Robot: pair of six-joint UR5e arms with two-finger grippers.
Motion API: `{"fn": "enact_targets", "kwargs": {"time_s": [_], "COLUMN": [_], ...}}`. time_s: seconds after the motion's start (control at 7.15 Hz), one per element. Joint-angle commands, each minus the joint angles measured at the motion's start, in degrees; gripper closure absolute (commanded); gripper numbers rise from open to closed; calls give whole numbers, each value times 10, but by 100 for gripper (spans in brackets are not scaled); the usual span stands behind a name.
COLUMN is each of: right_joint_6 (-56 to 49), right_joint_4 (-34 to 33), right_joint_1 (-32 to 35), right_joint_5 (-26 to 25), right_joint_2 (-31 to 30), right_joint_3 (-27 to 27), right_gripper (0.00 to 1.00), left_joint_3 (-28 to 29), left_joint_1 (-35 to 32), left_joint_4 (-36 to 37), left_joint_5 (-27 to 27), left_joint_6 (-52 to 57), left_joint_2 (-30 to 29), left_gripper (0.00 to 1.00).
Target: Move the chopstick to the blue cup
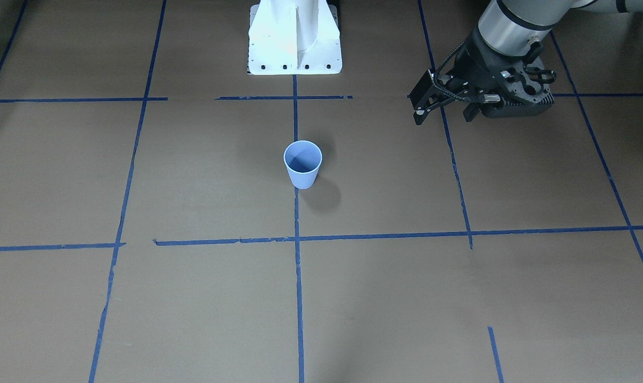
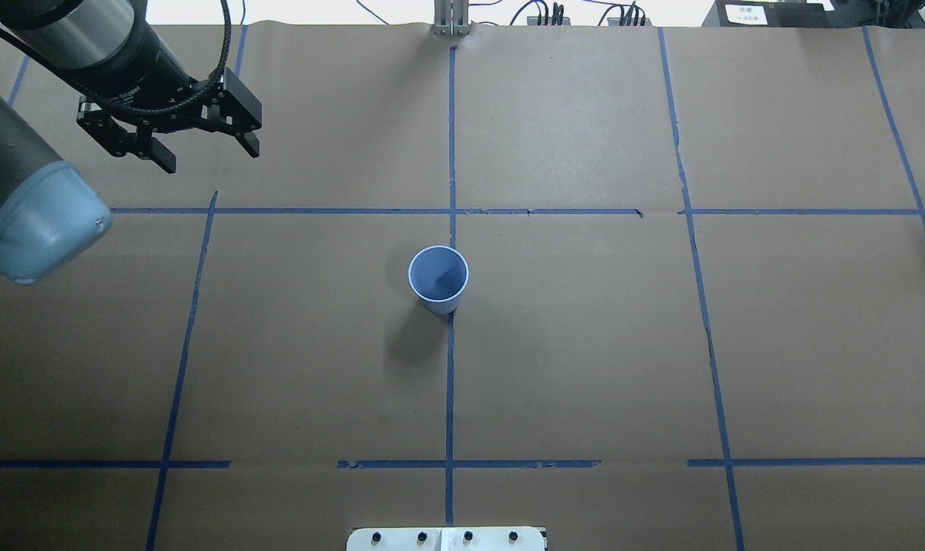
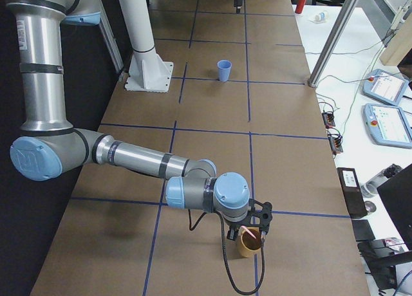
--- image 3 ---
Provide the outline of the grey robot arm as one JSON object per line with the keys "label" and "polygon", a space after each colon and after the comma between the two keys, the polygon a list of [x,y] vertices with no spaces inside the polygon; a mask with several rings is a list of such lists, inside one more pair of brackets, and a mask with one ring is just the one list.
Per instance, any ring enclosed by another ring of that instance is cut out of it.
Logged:
{"label": "grey robot arm", "polygon": [[45,181],[87,163],[107,163],[164,179],[170,207],[216,213],[225,239],[235,240],[241,229],[256,228],[260,238],[268,234],[272,206],[250,197],[242,175],[218,175],[209,160],[125,143],[67,120],[60,25],[99,24],[100,0],[6,0],[6,6],[16,19],[26,110],[10,157],[22,175]]}

